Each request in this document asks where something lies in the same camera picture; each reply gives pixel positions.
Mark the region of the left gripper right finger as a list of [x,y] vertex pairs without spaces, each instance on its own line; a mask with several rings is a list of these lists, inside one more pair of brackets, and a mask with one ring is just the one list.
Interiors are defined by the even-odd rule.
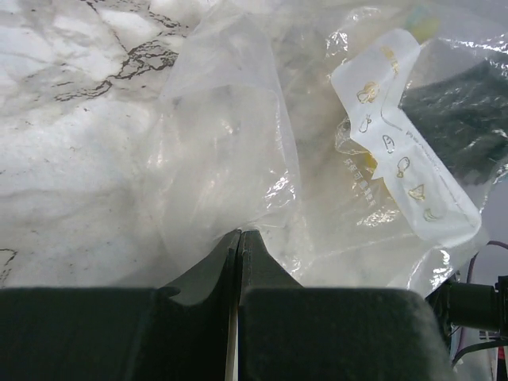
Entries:
[[241,235],[238,376],[242,380],[452,380],[429,304],[412,291],[312,288]]

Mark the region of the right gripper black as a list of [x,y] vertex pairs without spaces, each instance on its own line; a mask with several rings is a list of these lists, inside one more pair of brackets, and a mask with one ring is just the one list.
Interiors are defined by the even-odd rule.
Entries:
[[459,182],[490,182],[507,162],[506,60],[407,90],[400,108]]

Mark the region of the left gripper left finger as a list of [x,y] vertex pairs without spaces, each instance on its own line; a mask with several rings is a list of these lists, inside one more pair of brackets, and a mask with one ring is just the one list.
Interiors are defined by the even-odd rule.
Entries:
[[160,288],[1,293],[4,380],[223,380],[241,234]]

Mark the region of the clear bag blue zipper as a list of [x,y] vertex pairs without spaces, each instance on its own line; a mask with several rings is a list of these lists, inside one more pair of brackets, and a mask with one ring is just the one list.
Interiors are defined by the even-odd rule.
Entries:
[[507,22],[441,1],[223,1],[161,91],[144,194],[180,270],[260,231],[306,286],[427,295],[487,242],[400,108],[407,90],[507,60]]

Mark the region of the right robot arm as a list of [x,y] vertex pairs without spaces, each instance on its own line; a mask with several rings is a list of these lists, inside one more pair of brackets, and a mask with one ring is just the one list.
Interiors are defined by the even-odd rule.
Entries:
[[[400,105],[462,187],[490,188],[507,172],[505,57],[484,60],[438,83],[408,90]],[[460,348],[453,364],[471,352],[507,342],[507,277],[499,277],[494,286],[450,279],[426,301],[446,345],[451,344],[452,327],[495,333],[486,344]]]

